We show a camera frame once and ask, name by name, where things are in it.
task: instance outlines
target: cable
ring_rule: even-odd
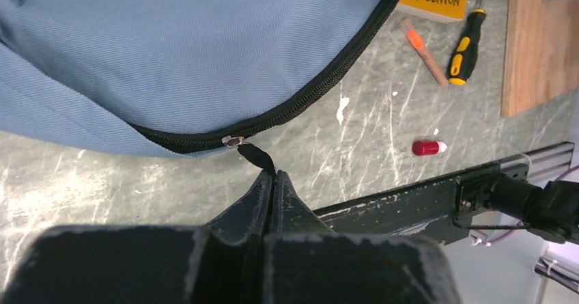
[[[458,216],[460,212],[455,212],[453,215],[453,225],[459,229],[467,230],[526,230],[529,228],[528,225],[486,225],[486,224],[464,224],[458,221]]]
[[[555,259],[546,258],[545,256],[541,256],[539,258],[539,261],[544,266],[549,266],[549,265],[554,266],[555,264],[559,263],[559,262],[555,262],[556,261]],[[559,272],[562,275],[567,276],[571,280],[579,281],[579,275],[575,272],[575,270],[573,270],[573,269],[569,270],[569,268],[567,268],[565,264],[557,264],[556,270],[557,270],[557,272]]]
[[[521,156],[527,158],[528,163],[529,163],[529,167],[533,164],[531,158],[526,155],[526,154],[520,154]],[[568,169],[567,171],[563,172],[560,176],[558,176],[557,178],[554,179],[554,181],[561,181],[562,179],[564,179],[565,177],[567,177],[568,175],[570,175],[571,173],[578,171],[579,170],[579,165],[572,167],[570,169]],[[472,238],[472,240],[474,241],[474,243],[472,244],[473,246],[486,246],[486,247],[490,247],[492,245],[495,245],[496,243],[499,243],[500,241],[503,241],[504,239],[506,239],[507,237],[511,236],[515,230],[519,230],[519,229],[524,229],[525,227],[521,227],[522,222],[519,221],[516,226],[518,227],[507,227],[504,226],[503,228],[485,228],[485,230],[508,230],[507,232],[505,232],[504,234],[501,234],[499,237],[491,240],[491,241],[487,241],[487,239],[490,237],[489,234],[486,234],[484,232],[481,232],[480,228],[477,229],[472,229],[477,231],[479,234],[481,234],[484,238],[478,238],[476,236],[471,235],[470,237]]]
[[[570,169],[568,169],[567,171],[564,171],[560,176],[558,176],[554,181],[561,181],[563,178],[567,177],[568,175],[570,175],[571,173],[575,172],[579,170],[579,165],[572,167]]]
[[[535,264],[535,272],[544,275],[549,279],[555,280],[561,285],[569,288],[571,291],[579,294],[579,281],[572,279],[553,268],[556,263],[557,261],[553,260],[551,264],[547,264],[543,258],[540,258]]]

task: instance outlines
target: plywood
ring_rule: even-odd
[[[579,0],[509,0],[502,115],[578,85]]]

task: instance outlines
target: screwdriver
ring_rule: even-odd
[[[460,34],[460,41],[453,51],[449,64],[449,82],[454,85],[465,85],[477,64],[481,26],[487,12],[483,9],[485,0],[477,0],[475,9],[466,18],[466,25]]]

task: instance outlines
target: blue fabric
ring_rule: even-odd
[[[260,115],[326,67],[378,2],[0,0],[0,129],[171,156],[123,121],[196,134]]]

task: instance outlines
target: red cap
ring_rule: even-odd
[[[446,149],[447,145],[441,141],[415,141],[412,144],[412,152],[417,156],[436,155]]]

